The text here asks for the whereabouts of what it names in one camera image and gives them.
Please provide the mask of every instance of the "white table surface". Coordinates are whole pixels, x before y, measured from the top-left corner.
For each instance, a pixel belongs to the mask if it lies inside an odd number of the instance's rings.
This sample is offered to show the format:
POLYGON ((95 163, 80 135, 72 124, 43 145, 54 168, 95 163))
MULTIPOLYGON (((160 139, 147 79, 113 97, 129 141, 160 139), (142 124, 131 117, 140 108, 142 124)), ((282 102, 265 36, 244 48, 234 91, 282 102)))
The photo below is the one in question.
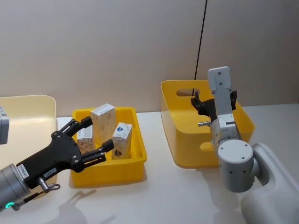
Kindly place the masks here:
MULTIPOLYGON (((256 125, 251 144, 263 142, 299 182, 299 104, 245 107, 256 125)), ((61 189, 0 214, 1 224, 244 224, 240 200, 227 191, 217 168, 182 169, 172 160, 160 112, 137 114, 148 161, 147 180, 96 189, 61 189)), ((70 118, 58 118, 61 128, 70 118)), ((258 181, 251 190, 260 187, 258 181)))

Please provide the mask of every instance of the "white wall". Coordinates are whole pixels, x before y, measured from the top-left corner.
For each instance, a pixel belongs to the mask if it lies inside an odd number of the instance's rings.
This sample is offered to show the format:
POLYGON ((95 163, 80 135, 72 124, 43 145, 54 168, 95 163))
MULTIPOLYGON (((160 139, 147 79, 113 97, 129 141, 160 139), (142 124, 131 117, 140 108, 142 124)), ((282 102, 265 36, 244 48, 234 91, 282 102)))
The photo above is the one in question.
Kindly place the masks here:
POLYGON ((229 66, 242 105, 299 102, 299 1, 208 0, 197 79, 229 66))
POLYGON ((0 95, 53 96, 58 116, 106 102, 160 110, 161 81, 194 78, 204 4, 1 1, 0 95))

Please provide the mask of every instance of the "yellow bin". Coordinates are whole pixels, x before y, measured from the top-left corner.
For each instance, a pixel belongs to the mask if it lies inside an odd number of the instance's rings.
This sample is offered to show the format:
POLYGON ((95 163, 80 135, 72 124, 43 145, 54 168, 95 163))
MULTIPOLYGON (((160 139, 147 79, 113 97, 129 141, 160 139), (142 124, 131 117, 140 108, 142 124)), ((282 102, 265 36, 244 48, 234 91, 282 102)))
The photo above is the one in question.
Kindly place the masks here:
MULTIPOLYGON (((81 120, 89 116, 90 111, 93 109, 74 110, 72 117, 75 120, 81 120)), ((81 173, 71 171, 71 179, 75 187, 136 182, 143 179, 144 162, 147 160, 147 155, 135 109, 132 107, 117 107, 116 122, 133 125, 131 158, 112 160, 110 151, 106 154, 107 161, 88 167, 81 173)), ((74 135, 73 139, 77 141, 77 135, 74 135)))
MULTIPOLYGON (((210 127, 198 127, 209 117, 198 115, 191 105, 191 96, 178 96, 178 90, 200 90, 199 98, 213 98, 207 80, 169 80, 161 83, 161 117, 172 157, 178 166, 196 168, 217 166, 218 160, 211 144, 210 127)), ((233 111, 242 139, 249 141, 254 125, 240 104, 233 111)))

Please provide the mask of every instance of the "green indicator light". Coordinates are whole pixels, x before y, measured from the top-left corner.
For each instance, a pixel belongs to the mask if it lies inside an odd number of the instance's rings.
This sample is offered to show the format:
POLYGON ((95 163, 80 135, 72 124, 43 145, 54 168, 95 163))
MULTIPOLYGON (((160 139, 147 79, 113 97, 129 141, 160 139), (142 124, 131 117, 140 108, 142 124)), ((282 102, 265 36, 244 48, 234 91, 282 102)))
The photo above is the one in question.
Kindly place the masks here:
POLYGON ((6 205, 5 205, 5 208, 10 208, 11 206, 13 206, 14 205, 14 202, 9 202, 9 203, 7 203, 6 205))

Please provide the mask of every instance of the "white box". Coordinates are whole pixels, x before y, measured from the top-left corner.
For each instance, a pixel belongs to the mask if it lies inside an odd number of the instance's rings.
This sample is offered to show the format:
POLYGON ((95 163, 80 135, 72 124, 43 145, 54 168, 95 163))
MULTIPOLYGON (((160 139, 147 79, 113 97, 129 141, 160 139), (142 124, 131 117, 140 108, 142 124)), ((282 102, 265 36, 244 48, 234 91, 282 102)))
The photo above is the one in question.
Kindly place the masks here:
POLYGON ((91 111, 93 120, 93 142, 100 146, 112 138, 116 127, 115 107, 104 104, 91 111))
POLYGON ((132 140, 132 125, 125 123, 118 123, 112 141, 114 149, 112 149, 112 159, 128 159, 131 154, 131 140, 132 140))
POLYGON ((80 152, 82 154, 94 150, 92 136, 93 136, 93 127, 92 126, 83 128, 77 132, 77 143, 78 143, 80 152))

